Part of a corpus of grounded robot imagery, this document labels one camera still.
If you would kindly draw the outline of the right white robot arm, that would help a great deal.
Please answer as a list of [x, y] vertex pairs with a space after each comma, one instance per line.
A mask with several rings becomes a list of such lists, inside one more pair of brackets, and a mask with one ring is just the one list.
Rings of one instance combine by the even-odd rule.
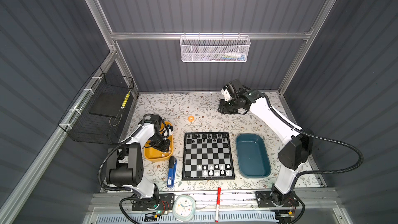
[[[218, 112], [229, 115], [238, 114], [240, 109], [251, 112], [268, 125], [284, 145], [278, 153], [278, 159], [282, 165], [269, 196], [275, 206], [284, 206], [289, 199], [295, 197], [294, 188], [302, 175], [346, 173], [357, 169], [364, 161], [364, 156], [358, 148], [342, 141], [324, 138], [312, 132], [304, 131], [300, 126], [282, 115], [271, 104], [266, 94], [244, 86], [238, 79], [227, 83], [222, 88], [221, 93], [224, 99], [219, 103]], [[303, 171], [303, 164], [312, 154], [314, 140], [347, 147], [358, 155], [358, 160], [354, 165], [344, 169]]]

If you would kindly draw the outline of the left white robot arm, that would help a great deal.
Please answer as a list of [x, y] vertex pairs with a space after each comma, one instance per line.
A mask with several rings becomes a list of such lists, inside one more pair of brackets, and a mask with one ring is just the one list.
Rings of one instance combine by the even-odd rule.
[[97, 179], [101, 188], [133, 194], [120, 200], [119, 208], [125, 218], [134, 224], [137, 221], [127, 214], [123, 202], [139, 200], [146, 208], [154, 209], [161, 201], [157, 185], [144, 175], [142, 148], [169, 152], [169, 137], [173, 131], [174, 128], [167, 125], [160, 115], [145, 114], [133, 133], [109, 150], [99, 167]]

